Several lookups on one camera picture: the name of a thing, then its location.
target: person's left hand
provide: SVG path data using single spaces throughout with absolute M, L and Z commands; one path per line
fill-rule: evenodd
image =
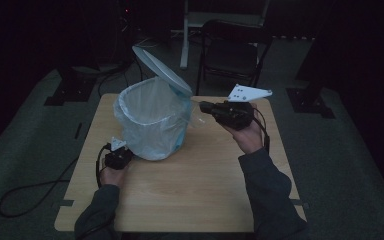
M 115 170 L 115 169 L 112 169 L 109 167 L 102 169 L 101 174 L 100 174 L 100 179 L 101 179 L 102 185 L 112 184 L 112 185 L 115 185 L 121 189 L 123 186 L 123 183 L 124 183 L 124 177 L 125 177 L 128 169 L 129 169 L 129 164 L 127 164 L 121 170 Z

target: cable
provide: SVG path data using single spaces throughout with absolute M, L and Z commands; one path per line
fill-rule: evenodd
M 267 130 L 266 130 L 266 126 L 265 126 L 266 125 L 266 121 L 264 120 L 264 117 L 263 117 L 264 126 L 261 124 L 261 122 L 254 115 L 252 116 L 252 118 L 258 124 L 258 126 L 260 126 L 261 130 L 263 131 L 263 133 L 264 133 L 264 142 L 263 142 L 264 149 L 266 149 L 267 153 L 270 153 L 270 136 L 269 136 L 269 134 L 267 133 Z
M 153 47 L 156 47 L 156 46 L 158 46 L 158 45 L 160 45 L 160 43 L 156 43 L 156 44 L 154 44 L 154 45 L 147 45 L 147 46 L 140 45 L 140 46 L 137 46 L 137 47 L 141 47 L 141 48 L 153 48 Z
M 263 119 L 264 128 L 267 128 L 266 119 L 264 118 L 263 114 L 257 108 L 254 108 L 254 110 L 256 110 L 260 114 L 261 118 Z
M 126 65 L 126 62 L 123 62 L 123 63 L 119 63 L 116 67 L 114 68 L 111 68 L 109 70 L 106 70 L 106 71 L 97 71 L 97 72 L 82 72 L 78 69 L 74 69 L 74 71 L 76 71 L 77 73 L 80 73 L 80 74 L 84 74 L 84 75 L 87 75 L 89 77 L 96 77 L 96 78 L 99 78 L 99 77 L 103 77 L 103 76 L 106 76 L 108 74 L 114 74 L 114 73 L 117 73 L 117 72 L 120 72 L 120 69 L 123 69 L 125 68 L 125 65 Z
M 85 239 L 87 236 L 91 235 L 92 233 L 94 232 L 97 232 L 99 230 L 101 230 L 102 228 L 110 225 L 115 219 L 115 214 L 113 214 L 106 222 L 104 222 L 103 224 L 100 224 L 94 228 L 91 228 L 89 230 L 87 230 L 86 232 L 84 232 L 82 235 L 80 235 L 79 237 L 76 238 L 76 240 L 81 240 L 81 239 Z
M 110 78 L 111 76 L 113 76 L 114 74 L 116 73 L 125 73 L 127 71 L 127 69 L 129 69 L 129 67 L 132 65 L 133 61 L 132 62 L 124 62 L 122 65 L 120 65 L 119 67 L 109 71 L 110 73 L 108 75 L 106 75 L 102 81 L 99 83 L 99 86 L 98 86 L 98 95 L 99 95 L 99 98 L 102 97 L 102 94 L 101 94 L 101 87 L 102 87 L 102 84 L 104 84 L 104 82 Z
M 101 155 L 102 155 L 102 152 L 107 149 L 107 150 L 111 150 L 111 144 L 110 143 L 107 143 L 105 144 L 104 146 L 102 146 L 101 150 L 99 151 L 98 153 L 98 158 L 96 159 L 96 164 L 95 164 L 95 176 L 96 176 L 96 183 L 98 184 L 98 187 L 101 188 L 102 184 L 101 184 L 101 180 L 100 180 L 100 175 L 101 175 L 101 170 L 99 170 L 99 164 L 100 164 L 100 160 L 101 160 Z
M 110 58 L 110 61 L 109 62 L 112 62 L 112 60 L 114 59 L 115 57 L 115 53 L 117 52 L 117 48 L 118 48 L 118 21 L 117 21 L 117 17 L 120 17 L 121 18 L 121 13 L 120 13 L 120 5 L 119 5 L 119 2 L 116 1 L 116 9 L 117 9 L 117 16 L 115 16 L 115 40 L 114 40 L 114 48 L 113 48 L 113 52 L 111 54 L 111 58 Z
M 65 169 L 64 171 L 61 173 L 61 175 L 57 178 L 57 180 L 55 181 L 49 181 L 49 182 L 43 182 L 43 183 L 38 183 L 38 184 L 32 184 L 32 185 L 27 185 L 27 186 L 22 186 L 22 187 L 17 187 L 17 188 L 13 188 L 9 191 L 7 191 L 0 199 L 0 215 L 2 217 L 5 217 L 5 218 L 16 218 L 16 217 L 21 217 L 31 211 L 33 211 L 35 208 L 37 208 L 40 204 L 42 204 L 42 202 L 45 200 L 45 198 L 51 193 L 51 191 L 55 188 L 55 186 L 58 184 L 58 183 L 61 183 L 61 182 L 69 182 L 70 180 L 62 180 L 61 178 L 64 176 L 64 174 L 68 171 L 68 169 L 70 169 L 70 167 L 79 159 L 79 157 L 75 158 Z M 22 189 L 26 189 L 26 188 L 32 188 L 32 187 L 39 187 L 39 186 L 44 186 L 44 185 L 48 185 L 48 184 L 53 184 L 51 186 L 51 188 L 45 193 L 45 195 L 36 203 L 33 205 L 33 207 L 31 207 L 30 209 L 27 209 L 26 211 L 24 212 L 21 212 L 21 213 L 17 213 L 17 214 L 10 214 L 10 213 L 5 213 L 3 210 L 2 210 L 2 205 L 4 204 L 4 201 L 5 199 L 12 193 L 18 191 L 18 190 L 22 190 Z
M 120 64 L 116 68 L 110 69 L 110 70 L 108 70 L 106 72 L 99 73 L 98 77 L 102 76 L 102 75 L 112 75 L 112 74 L 115 74 L 115 73 L 126 71 L 130 67 L 132 62 L 133 61 L 128 61 L 128 62 L 124 61 L 122 64 Z
M 142 47 L 142 46 L 141 46 L 142 43 L 144 43 L 144 42 L 146 42 L 146 41 L 148 41 L 148 40 L 152 40 L 152 39 L 153 39 L 153 38 L 145 38 L 145 39 L 139 41 L 138 43 L 135 43 L 134 45 L 135 45 L 136 47 Z

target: controller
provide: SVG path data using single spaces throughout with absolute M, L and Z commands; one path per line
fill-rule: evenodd
M 254 120 L 254 108 L 249 102 L 210 103 L 200 102 L 201 112 L 211 114 L 216 122 L 235 129 L 236 131 L 248 127 Z
M 130 149 L 127 149 L 126 147 L 120 147 L 116 150 L 111 150 L 111 144 L 107 143 L 105 146 L 102 147 L 101 151 L 99 152 L 98 159 L 96 160 L 96 169 L 95 169 L 95 175 L 96 175 L 96 182 L 98 183 L 98 187 L 100 188 L 102 186 L 101 184 L 101 178 L 100 174 L 102 170 L 100 169 L 100 159 L 101 159 L 101 153 L 103 150 L 109 150 L 110 152 L 105 154 L 104 164 L 105 167 L 112 168 L 115 170 L 121 170 L 124 169 L 127 164 L 132 160 L 133 158 L 133 152 L 130 151 Z
M 105 154 L 105 166 L 121 170 L 132 160 L 133 152 L 130 149 L 121 147 L 115 151 Z

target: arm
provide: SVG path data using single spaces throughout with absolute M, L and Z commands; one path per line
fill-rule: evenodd
M 114 229 L 114 217 L 127 169 L 128 165 L 122 170 L 104 168 L 101 171 L 102 187 L 77 219 L 74 227 L 76 239 L 120 239 Z
M 289 200 L 290 179 L 261 148 L 239 157 L 257 239 L 307 239 L 307 223 Z
M 95 192 L 91 204 L 76 221 L 76 239 L 120 239 L 114 229 L 119 194 L 120 189 L 110 184 L 103 185 Z

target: plastic bag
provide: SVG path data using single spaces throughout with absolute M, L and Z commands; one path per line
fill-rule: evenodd
M 147 160 L 162 160 L 183 144 L 191 115 L 190 97 L 154 77 L 123 90 L 114 103 L 127 147 Z

